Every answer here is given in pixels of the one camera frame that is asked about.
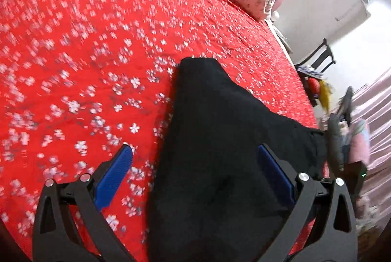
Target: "red object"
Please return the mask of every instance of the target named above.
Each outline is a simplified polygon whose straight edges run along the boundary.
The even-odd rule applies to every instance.
[[[308,86],[313,94],[319,94],[320,84],[319,81],[315,78],[308,78]]]
[[[266,23],[228,0],[0,0],[0,216],[24,252],[45,180],[93,172],[128,142],[134,163],[102,214],[147,261],[145,202],[175,65],[190,56],[218,59],[273,112],[316,126]]]

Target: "black cloth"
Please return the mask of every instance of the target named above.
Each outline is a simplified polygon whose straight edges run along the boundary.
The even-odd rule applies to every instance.
[[[298,172],[322,176],[322,132],[272,113],[216,60],[183,59],[147,204],[150,262],[259,257],[289,214],[257,165],[262,143]]]

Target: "silver screw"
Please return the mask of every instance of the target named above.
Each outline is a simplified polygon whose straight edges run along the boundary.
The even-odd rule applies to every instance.
[[[89,181],[91,179],[91,175],[90,174],[83,174],[82,176],[80,176],[80,180],[82,181],[82,182],[87,182],[87,181]]]
[[[306,174],[306,173],[300,173],[300,174],[299,174],[299,178],[300,178],[300,180],[302,180],[302,181],[307,181],[307,180],[310,179],[310,176],[308,176],[308,174]]]
[[[46,182],[45,182],[46,187],[51,187],[53,185],[54,185],[54,180],[52,180],[52,179],[46,180]]]
[[[343,184],[345,184],[345,182],[343,181],[343,179],[342,178],[337,178],[336,179],[336,184],[338,185],[338,186],[343,186]]]

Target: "blue rubber pad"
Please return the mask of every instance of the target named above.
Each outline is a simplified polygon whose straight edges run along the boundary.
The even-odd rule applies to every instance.
[[[114,157],[116,159],[95,188],[94,203],[99,211],[110,205],[122,180],[125,178],[133,160],[132,149],[125,146],[121,153]]]
[[[278,202],[290,209],[294,207],[294,186],[263,145],[258,147],[258,164],[273,189]]]

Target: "black chair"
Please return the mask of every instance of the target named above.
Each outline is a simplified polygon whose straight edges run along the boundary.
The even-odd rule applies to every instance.
[[[327,44],[326,38],[323,39],[323,43],[320,44],[318,46],[318,48],[315,49],[307,58],[305,58],[302,62],[295,65],[296,71],[300,77],[300,80],[302,81],[302,84],[304,86],[304,90],[305,90],[312,106],[318,105],[315,100],[317,97],[315,96],[314,93],[312,93],[312,91],[308,85],[308,75],[306,73],[303,73],[302,71],[299,71],[298,68],[299,68],[299,66],[303,66],[306,63],[308,63],[313,56],[315,56],[319,51],[322,51],[322,48],[324,46],[326,46],[326,49],[320,54],[320,56],[314,61],[314,63],[310,65],[314,70],[316,70],[328,57],[331,57],[331,62],[322,71],[320,71],[321,73],[324,73],[326,71],[326,69],[328,69],[328,67],[330,67],[332,64],[337,63],[334,58],[333,52],[331,51],[330,46]]]

